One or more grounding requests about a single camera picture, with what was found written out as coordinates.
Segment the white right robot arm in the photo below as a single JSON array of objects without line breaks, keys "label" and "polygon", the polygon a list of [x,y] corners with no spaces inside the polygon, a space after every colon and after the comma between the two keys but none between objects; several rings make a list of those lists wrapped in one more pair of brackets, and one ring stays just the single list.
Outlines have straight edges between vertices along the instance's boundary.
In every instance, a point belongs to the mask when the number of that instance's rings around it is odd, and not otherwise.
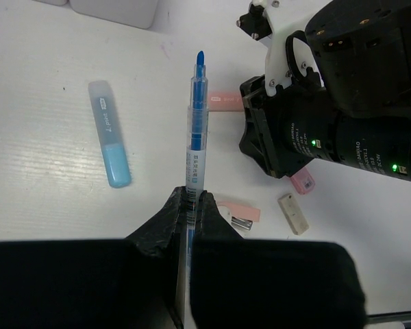
[{"label": "white right robot arm", "polygon": [[411,182],[411,1],[252,1],[237,26],[270,42],[240,86],[265,174],[319,159]]}]

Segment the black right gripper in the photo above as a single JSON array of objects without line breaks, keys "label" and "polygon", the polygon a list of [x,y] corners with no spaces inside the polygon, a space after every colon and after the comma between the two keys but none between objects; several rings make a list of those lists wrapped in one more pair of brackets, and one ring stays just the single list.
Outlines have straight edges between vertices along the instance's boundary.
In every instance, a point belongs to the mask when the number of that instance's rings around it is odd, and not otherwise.
[{"label": "black right gripper", "polygon": [[311,86],[294,82],[269,97],[264,76],[240,85],[245,130],[239,148],[273,178],[291,177],[314,158],[333,160],[338,111],[324,88]]}]

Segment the pink orange highlighter pen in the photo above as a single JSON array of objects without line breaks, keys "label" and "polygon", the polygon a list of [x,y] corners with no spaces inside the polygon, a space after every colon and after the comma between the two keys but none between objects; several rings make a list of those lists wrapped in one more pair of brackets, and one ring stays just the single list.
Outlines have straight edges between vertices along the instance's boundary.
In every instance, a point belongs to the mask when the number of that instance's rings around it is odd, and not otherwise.
[{"label": "pink orange highlighter pen", "polygon": [[244,110],[239,92],[209,92],[208,107],[211,112],[241,112]]}]

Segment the blue highlighter pen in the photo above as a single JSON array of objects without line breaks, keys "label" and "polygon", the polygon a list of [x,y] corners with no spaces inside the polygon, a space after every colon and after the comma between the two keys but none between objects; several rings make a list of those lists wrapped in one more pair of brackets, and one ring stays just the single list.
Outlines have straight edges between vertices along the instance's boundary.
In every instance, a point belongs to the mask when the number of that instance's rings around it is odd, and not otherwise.
[{"label": "blue highlighter pen", "polygon": [[99,138],[103,164],[112,188],[132,182],[114,93],[105,80],[88,84],[88,94]]}]

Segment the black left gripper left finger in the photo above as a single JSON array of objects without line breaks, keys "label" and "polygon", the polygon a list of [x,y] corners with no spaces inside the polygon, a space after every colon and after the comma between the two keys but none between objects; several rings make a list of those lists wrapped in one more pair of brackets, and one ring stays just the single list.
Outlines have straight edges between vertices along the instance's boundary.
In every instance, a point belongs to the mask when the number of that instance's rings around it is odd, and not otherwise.
[{"label": "black left gripper left finger", "polygon": [[185,195],[122,239],[0,241],[0,328],[182,328]]}]

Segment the blue ballpoint pen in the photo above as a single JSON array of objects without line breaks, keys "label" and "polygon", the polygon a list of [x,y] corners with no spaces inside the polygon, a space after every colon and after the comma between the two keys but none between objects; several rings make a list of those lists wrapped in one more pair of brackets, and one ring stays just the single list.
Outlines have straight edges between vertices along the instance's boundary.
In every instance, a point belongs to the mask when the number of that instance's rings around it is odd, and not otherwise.
[{"label": "blue ballpoint pen", "polygon": [[187,263],[192,255],[192,240],[198,214],[199,198],[204,189],[206,146],[208,138],[208,79],[204,52],[197,54],[194,74],[190,81],[188,134],[186,146]]}]

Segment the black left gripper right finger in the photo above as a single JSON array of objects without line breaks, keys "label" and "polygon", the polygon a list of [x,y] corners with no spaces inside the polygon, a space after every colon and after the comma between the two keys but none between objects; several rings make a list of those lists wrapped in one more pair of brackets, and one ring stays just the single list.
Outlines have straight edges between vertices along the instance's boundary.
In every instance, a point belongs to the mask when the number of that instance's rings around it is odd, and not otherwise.
[{"label": "black left gripper right finger", "polygon": [[245,239],[204,193],[193,238],[190,307],[198,328],[363,328],[365,295],[347,250]]}]

